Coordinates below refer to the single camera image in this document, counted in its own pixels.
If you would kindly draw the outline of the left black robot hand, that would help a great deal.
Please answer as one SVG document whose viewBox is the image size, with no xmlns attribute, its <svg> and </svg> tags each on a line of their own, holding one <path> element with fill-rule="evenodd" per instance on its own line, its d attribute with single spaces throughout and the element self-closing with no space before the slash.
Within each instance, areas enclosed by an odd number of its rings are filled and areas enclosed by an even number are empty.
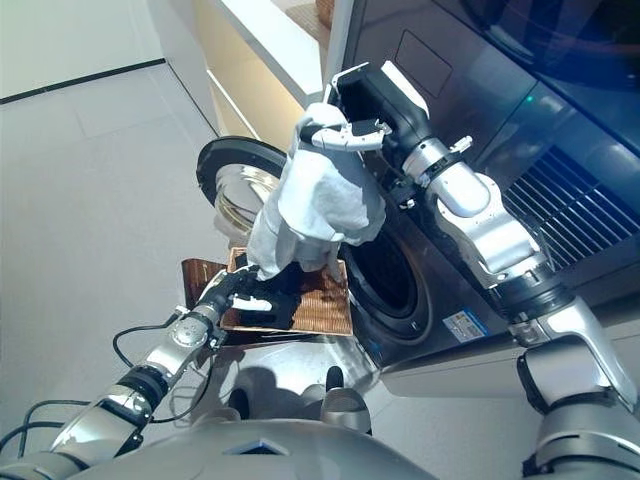
<svg viewBox="0 0 640 480">
<path fill-rule="evenodd" d="M 230 309 L 272 312 L 272 302 L 254 293 L 258 270 L 257 266 L 245 266 L 233 272 L 219 271 L 206 284 L 195 306 L 211 307 L 219 315 Z"/>
</svg>

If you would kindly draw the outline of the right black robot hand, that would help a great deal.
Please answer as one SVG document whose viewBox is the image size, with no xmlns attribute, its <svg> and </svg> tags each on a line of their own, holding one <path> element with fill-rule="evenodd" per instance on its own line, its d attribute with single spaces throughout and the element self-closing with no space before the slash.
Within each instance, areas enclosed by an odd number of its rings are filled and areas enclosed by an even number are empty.
<svg viewBox="0 0 640 480">
<path fill-rule="evenodd" d="M 343 118 L 307 124 L 299 133 L 302 142 L 320 149 L 389 148 L 406 157 L 434 136 L 425 101 L 390 61 L 381 66 L 365 62 L 334 75 L 325 104 Z"/>
</svg>

